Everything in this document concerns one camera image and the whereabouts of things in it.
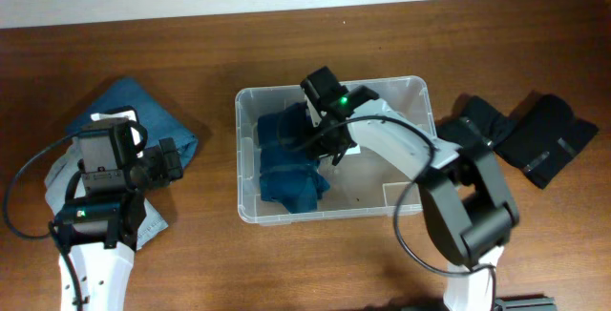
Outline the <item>navy blue taped cloth bundle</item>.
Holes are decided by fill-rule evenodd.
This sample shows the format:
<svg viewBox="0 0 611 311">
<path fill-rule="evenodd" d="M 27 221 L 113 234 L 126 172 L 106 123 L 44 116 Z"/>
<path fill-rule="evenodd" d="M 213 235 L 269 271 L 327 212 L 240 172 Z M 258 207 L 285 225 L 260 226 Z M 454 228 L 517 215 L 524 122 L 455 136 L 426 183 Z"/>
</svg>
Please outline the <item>navy blue taped cloth bundle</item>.
<svg viewBox="0 0 611 311">
<path fill-rule="evenodd" d="M 258 119 L 261 199 L 280 203 L 291 214 L 315 212 L 318 201 L 330 189 L 318 173 L 320 162 L 291 150 L 312 129 L 304 102 Z"/>
</svg>

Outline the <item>black taped cloth bundle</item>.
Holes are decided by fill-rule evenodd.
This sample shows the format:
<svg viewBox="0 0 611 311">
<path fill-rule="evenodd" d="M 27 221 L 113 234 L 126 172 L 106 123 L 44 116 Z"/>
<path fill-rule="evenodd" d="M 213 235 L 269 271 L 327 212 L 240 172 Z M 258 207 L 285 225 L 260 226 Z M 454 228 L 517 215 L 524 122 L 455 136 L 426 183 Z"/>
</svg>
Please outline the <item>black taped cloth bundle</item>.
<svg viewBox="0 0 611 311">
<path fill-rule="evenodd" d="M 437 136 L 445 141 L 472 147 L 484 144 L 494 148 L 507 139 L 516 122 L 479 96 L 471 96 L 460 113 L 436 126 Z"/>
<path fill-rule="evenodd" d="M 546 94 L 495 151 L 543 189 L 598 132 L 597 125 L 576 117 L 563 99 Z"/>
</svg>

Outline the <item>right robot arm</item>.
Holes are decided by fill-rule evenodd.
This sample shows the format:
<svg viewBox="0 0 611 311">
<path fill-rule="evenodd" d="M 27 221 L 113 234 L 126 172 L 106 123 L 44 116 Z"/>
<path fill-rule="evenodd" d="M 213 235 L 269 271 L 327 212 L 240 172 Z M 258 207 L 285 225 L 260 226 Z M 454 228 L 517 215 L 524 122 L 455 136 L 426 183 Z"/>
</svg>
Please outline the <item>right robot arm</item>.
<svg viewBox="0 0 611 311">
<path fill-rule="evenodd" d="M 379 93 L 349 89 L 329 68 L 300 84 L 316 116 L 315 132 L 299 150 L 340 160 L 351 147 L 369 149 L 417 188 L 428 234 L 447 260 L 440 269 L 407 254 L 448 280 L 445 310 L 498 310 L 496 266 L 519 223 L 519 212 L 493 151 L 484 144 L 461 146 L 419 129 Z"/>
</svg>

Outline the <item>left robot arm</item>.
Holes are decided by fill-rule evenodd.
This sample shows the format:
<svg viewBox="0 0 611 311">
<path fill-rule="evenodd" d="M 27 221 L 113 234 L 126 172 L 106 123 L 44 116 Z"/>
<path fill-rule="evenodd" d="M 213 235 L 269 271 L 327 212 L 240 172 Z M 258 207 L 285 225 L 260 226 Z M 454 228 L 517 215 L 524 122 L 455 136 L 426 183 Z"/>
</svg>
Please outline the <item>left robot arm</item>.
<svg viewBox="0 0 611 311">
<path fill-rule="evenodd" d="M 76 134 L 82 154 L 49 223 L 59 251 L 63 310 L 120 310 L 146 218 L 145 192 L 182 178 L 175 141 L 147 144 L 129 118 L 93 121 Z"/>
</svg>

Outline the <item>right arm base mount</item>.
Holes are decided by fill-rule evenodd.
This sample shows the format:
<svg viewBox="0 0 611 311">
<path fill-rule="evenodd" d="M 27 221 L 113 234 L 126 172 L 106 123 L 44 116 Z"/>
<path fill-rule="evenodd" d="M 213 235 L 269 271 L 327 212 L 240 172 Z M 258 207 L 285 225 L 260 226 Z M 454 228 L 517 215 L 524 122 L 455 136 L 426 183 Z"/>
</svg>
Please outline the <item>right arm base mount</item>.
<svg viewBox="0 0 611 311">
<path fill-rule="evenodd" d="M 495 311 L 558 311 L 553 298 L 496 299 Z"/>
</svg>

